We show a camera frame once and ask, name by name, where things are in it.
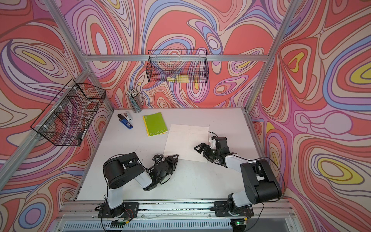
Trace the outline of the orange cover notebook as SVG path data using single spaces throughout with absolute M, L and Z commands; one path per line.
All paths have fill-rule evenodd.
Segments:
M 181 160 L 207 162 L 194 147 L 208 142 L 208 130 L 208 127 L 172 124 L 163 154 L 179 155 Z

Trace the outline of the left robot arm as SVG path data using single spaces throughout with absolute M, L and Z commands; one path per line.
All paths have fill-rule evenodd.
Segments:
M 154 164 L 144 167 L 135 152 L 118 154 L 103 164 L 107 195 L 100 207 L 100 218 L 135 218 L 136 214 L 124 203 L 124 186 L 135 180 L 144 191 L 163 185 L 176 170 L 179 155 L 164 157 L 162 154 L 152 158 Z

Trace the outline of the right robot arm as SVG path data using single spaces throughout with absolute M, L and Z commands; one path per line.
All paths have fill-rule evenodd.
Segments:
M 252 206 L 283 196 L 282 187 L 277 181 L 266 159 L 246 159 L 230 152 L 226 137 L 213 136 L 210 145 L 201 143 L 194 150 L 207 161 L 233 169 L 242 175 L 244 189 L 231 193 L 225 202 L 216 202 L 210 208 L 218 217 L 230 214 L 233 217 L 253 216 Z

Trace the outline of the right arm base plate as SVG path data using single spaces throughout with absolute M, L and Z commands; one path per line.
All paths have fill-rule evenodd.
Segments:
M 237 207 L 230 201 L 216 201 L 214 206 L 209 209 L 215 213 L 216 217 L 244 217 L 251 218 L 254 216 L 252 206 Z

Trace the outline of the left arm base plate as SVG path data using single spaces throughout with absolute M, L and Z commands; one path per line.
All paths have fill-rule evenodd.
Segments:
M 122 205 L 111 209 L 108 203 L 104 202 L 97 206 L 95 211 L 98 212 L 98 218 L 136 218 L 139 212 L 139 203 L 123 203 Z

